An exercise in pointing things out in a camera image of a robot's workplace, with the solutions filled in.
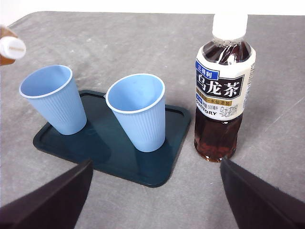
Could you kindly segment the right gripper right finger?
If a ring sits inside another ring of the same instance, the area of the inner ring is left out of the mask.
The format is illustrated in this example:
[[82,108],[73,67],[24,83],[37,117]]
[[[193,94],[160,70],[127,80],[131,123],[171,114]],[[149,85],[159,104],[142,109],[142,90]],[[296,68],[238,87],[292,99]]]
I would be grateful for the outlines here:
[[220,165],[225,194],[240,229],[303,229],[305,204],[227,158]]

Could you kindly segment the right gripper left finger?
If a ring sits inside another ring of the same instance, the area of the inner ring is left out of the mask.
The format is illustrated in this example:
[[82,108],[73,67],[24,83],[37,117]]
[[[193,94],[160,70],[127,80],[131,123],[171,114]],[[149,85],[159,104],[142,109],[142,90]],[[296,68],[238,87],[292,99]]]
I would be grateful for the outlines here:
[[85,160],[35,191],[0,208],[2,229],[72,229],[87,199],[93,175]]

